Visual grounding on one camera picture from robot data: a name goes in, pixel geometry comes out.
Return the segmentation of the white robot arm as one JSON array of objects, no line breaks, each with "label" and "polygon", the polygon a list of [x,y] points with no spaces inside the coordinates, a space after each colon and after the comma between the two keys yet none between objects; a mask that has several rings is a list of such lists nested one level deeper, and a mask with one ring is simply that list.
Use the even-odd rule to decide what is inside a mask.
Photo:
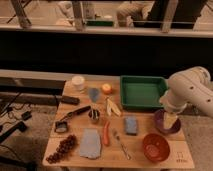
[{"label": "white robot arm", "polygon": [[213,118],[213,90],[209,88],[211,76],[204,67],[192,67],[172,74],[168,89],[160,97],[165,112],[163,127],[171,128],[188,103],[196,106],[207,116]]}]

